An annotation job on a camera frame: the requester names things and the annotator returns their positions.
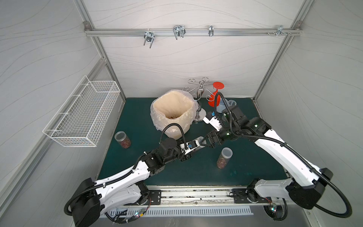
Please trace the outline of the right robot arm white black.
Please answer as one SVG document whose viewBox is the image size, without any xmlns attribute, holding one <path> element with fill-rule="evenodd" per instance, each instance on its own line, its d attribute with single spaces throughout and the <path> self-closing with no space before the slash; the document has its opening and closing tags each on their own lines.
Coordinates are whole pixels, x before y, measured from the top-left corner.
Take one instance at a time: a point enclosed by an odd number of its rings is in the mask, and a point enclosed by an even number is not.
<svg viewBox="0 0 363 227">
<path fill-rule="evenodd" d="M 286 180 L 264 180 L 256 178 L 248 185 L 246 195 L 251 202 L 257 197 L 290 199 L 300 207 L 311 210 L 317 208 L 338 218 L 348 218 L 353 209 L 348 198 L 335 186 L 333 173 L 328 168 L 319 168 L 305 159 L 260 117 L 248 119 L 238 106 L 226 106 L 222 114 L 209 112 L 206 122 L 214 127 L 201 144 L 215 148 L 225 141 L 239 138 L 248 139 L 273 157 L 289 174 Z M 337 213 L 318 205 L 318 201 L 330 186 L 342 199 L 346 211 Z"/>
</svg>

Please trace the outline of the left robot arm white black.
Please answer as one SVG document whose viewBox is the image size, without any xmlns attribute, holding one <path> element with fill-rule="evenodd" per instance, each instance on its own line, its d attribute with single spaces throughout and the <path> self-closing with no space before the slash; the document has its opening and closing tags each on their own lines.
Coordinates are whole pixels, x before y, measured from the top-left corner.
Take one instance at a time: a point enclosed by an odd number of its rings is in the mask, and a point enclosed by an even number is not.
<svg viewBox="0 0 363 227">
<path fill-rule="evenodd" d="M 200 148 L 199 139 L 187 142 L 181 139 L 166 138 L 159 147 L 141 155 L 136 163 L 113 176 L 93 181 L 88 178 L 80 183 L 72 197 L 64 206 L 64 213 L 73 218 L 77 227 L 89 227 L 102 214 L 118 206 L 145 203 L 150 190 L 144 181 L 164 170 L 165 165 L 175 160 L 184 161 L 192 152 Z"/>
</svg>

